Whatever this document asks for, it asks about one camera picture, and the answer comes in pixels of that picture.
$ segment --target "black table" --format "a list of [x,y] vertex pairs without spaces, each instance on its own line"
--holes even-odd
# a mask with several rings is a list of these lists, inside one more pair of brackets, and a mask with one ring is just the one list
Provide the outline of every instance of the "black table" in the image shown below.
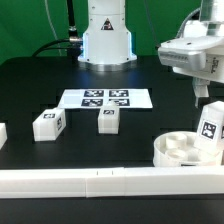
[[[0,67],[0,122],[8,141],[0,169],[153,166],[153,142],[170,131],[196,131],[192,78],[157,57],[140,57],[122,72],[81,69],[67,58],[14,58]],[[118,135],[99,135],[99,110],[66,110],[54,142],[34,142],[32,122],[58,105],[65,89],[147,88],[153,109],[121,109]],[[224,88],[212,83],[212,101]],[[0,223],[222,223],[223,195],[0,200]]]

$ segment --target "white box with marker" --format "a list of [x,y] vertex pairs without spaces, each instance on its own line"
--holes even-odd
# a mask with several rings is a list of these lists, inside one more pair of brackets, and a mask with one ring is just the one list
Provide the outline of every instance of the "white box with marker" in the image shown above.
[[100,134],[118,134],[120,123],[120,108],[113,101],[102,106],[98,116],[98,130]]
[[35,141],[54,141],[66,126],[65,110],[54,108],[45,110],[34,122]]
[[224,102],[204,106],[194,147],[210,154],[224,150]]
[[7,140],[6,127],[4,123],[0,123],[0,149]]

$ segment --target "printed marker sheet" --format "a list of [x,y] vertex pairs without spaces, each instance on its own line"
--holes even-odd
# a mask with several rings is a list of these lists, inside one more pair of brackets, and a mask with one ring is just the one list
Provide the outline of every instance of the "printed marker sheet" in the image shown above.
[[63,109],[94,109],[114,101],[120,108],[152,108],[147,89],[68,89],[58,104]]

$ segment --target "green screen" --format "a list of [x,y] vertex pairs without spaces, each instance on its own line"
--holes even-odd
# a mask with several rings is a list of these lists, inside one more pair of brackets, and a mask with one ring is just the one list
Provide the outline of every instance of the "green screen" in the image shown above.
[[[73,0],[80,36],[88,27],[87,0]],[[184,18],[200,7],[200,0],[147,0],[150,18],[159,42],[174,38]],[[48,0],[53,26],[59,39],[68,38],[66,0]],[[0,1],[0,64],[13,57],[31,56],[54,40],[45,0]],[[155,41],[147,20],[144,0],[126,0],[126,26],[133,35],[137,55],[154,55]],[[40,56],[58,56],[57,50]]]

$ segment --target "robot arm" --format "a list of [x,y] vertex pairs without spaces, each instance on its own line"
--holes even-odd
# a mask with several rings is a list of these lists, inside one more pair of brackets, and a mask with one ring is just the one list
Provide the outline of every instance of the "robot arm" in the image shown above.
[[200,20],[188,21],[179,39],[162,43],[158,50],[163,65],[194,77],[196,101],[209,96],[209,81],[224,83],[223,11],[223,0],[202,0]]

